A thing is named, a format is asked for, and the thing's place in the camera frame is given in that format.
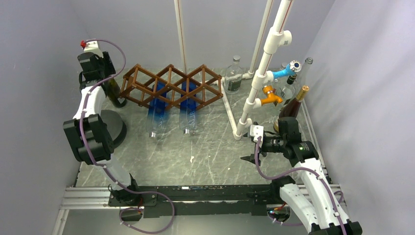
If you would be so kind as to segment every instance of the plastic water bottle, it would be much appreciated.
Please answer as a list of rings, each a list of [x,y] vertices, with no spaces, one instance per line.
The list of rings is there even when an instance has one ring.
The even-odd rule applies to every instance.
[[[157,91],[161,90],[163,87],[163,83],[158,83]],[[165,123],[167,122],[167,113],[165,109],[166,102],[160,99],[155,98],[150,102],[147,114],[146,130],[152,138],[155,138],[157,133],[162,133],[164,131]]]
[[[186,91],[186,85],[186,82],[182,83],[183,91]],[[195,89],[196,84],[190,82],[189,92]],[[180,103],[179,128],[183,130],[183,134],[193,135],[196,130],[196,106],[197,102],[190,98]]]

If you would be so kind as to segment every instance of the gray marble surface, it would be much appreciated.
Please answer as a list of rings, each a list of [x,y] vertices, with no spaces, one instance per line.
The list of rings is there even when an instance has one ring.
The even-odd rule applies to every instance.
[[[149,69],[157,73],[160,69]],[[225,69],[213,69],[224,75]],[[140,75],[139,81],[148,78]],[[236,120],[242,115],[244,102],[251,89],[252,80],[243,80],[236,94],[229,94],[228,100]],[[239,159],[254,151],[254,143],[249,138],[236,141],[223,101],[220,99],[196,112],[198,131],[194,136],[184,136],[179,128],[179,109],[169,111],[166,131],[156,140],[148,137],[146,131],[147,109],[128,102],[123,108],[116,108],[106,100],[102,109],[117,111],[125,121],[128,132],[124,142],[115,149],[114,156],[129,171],[141,186],[165,185],[239,185],[267,184],[256,171],[255,165]],[[278,111],[272,104],[261,107],[250,115],[272,131],[272,123]],[[298,120],[304,140],[311,140],[305,113],[300,110]],[[291,168],[282,154],[268,154],[262,161],[262,170],[273,176]],[[109,182],[96,168],[81,164],[77,187],[102,187]]]

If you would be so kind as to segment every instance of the robotic arm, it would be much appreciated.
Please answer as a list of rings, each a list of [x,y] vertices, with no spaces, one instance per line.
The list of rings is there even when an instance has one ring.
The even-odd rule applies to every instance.
[[[243,160],[256,164],[259,174],[272,180],[272,189],[276,196],[286,202],[306,227],[309,235],[362,234],[359,222],[351,222],[340,204],[334,200],[334,194],[324,177],[319,155],[310,141],[302,141],[298,122],[294,117],[278,120],[279,135],[266,136],[264,127],[252,125],[247,134],[256,142],[255,154],[243,157]],[[290,161],[292,170],[276,177],[264,175],[260,168],[259,153],[281,152]],[[299,171],[313,204],[300,192],[296,182],[286,174]]]
[[[118,160],[114,157],[113,140],[108,133],[106,124],[100,117],[102,103],[108,93],[105,91],[110,90],[110,84],[102,83],[90,92],[93,85],[102,81],[111,74],[115,74],[114,66],[111,62],[109,54],[106,51],[102,52],[99,49],[97,41],[91,41],[84,44],[81,43],[81,46],[84,48],[84,53],[78,56],[78,60],[83,69],[79,80],[82,99],[78,111],[75,116],[73,116],[73,119],[64,122],[65,134],[68,138],[75,158],[79,162],[85,162],[88,165],[93,165],[93,162],[90,159],[90,156],[88,155],[81,139],[79,124],[82,121],[88,145],[96,163],[104,165],[105,169],[117,179],[118,183],[123,184],[132,191],[138,191],[136,181],[122,168]],[[91,94],[88,97],[88,103],[84,109],[83,104],[89,92]],[[85,117],[81,120],[83,111],[85,111]],[[140,200],[140,195],[131,194],[120,187],[117,183],[113,182],[104,171],[103,167],[94,167],[101,171],[111,182],[111,193],[116,200],[127,205],[137,205],[137,202]]]

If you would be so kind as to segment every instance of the round black base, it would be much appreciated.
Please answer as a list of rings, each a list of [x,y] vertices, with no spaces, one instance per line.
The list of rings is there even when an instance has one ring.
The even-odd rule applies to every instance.
[[[121,116],[112,110],[102,110],[101,119],[107,124],[107,130],[114,142],[114,148],[117,148],[127,135],[127,126]]]

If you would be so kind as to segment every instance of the diamond-shaped lattice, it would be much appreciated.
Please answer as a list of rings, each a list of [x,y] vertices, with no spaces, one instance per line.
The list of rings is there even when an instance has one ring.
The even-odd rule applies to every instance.
[[[146,74],[150,77],[150,79],[145,83],[138,82],[137,75],[139,72]],[[171,83],[172,72],[180,76],[181,79],[179,79],[175,83]],[[193,79],[193,76],[197,75],[200,72],[202,72],[202,82],[198,82],[195,79]],[[167,81],[161,78],[166,73],[168,73]],[[212,76],[212,79],[210,79],[209,81],[205,81],[206,73]],[[222,77],[220,75],[217,75],[212,70],[208,69],[206,65],[201,65],[189,74],[181,72],[180,70],[176,69],[173,65],[168,65],[159,73],[153,74],[147,71],[146,69],[142,68],[139,64],[136,64],[124,75],[124,81],[122,82],[120,96],[134,103],[137,103],[139,106],[144,106],[147,108],[149,108],[148,104],[154,98],[157,98],[167,103],[166,110],[169,110],[173,106],[180,108],[180,103],[190,98],[198,103],[196,110],[199,110],[223,97],[220,86],[218,87],[218,89],[215,89],[212,86],[210,86],[214,81],[218,81],[218,84],[220,84],[221,78]],[[157,86],[159,82],[163,83],[164,87],[157,91]],[[181,87],[181,84],[184,82],[186,82],[186,91],[179,88]],[[190,83],[196,85],[196,88],[191,92],[189,92]],[[142,91],[140,100],[130,96],[131,91],[133,91],[134,89]],[[206,100],[205,90],[208,90],[216,96],[212,97],[209,100]],[[161,96],[163,93],[168,93],[170,91],[172,91],[170,99]],[[174,96],[176,95],[176,93],[179,93],[177,95],[180,95],[181,97],[175,100]]]

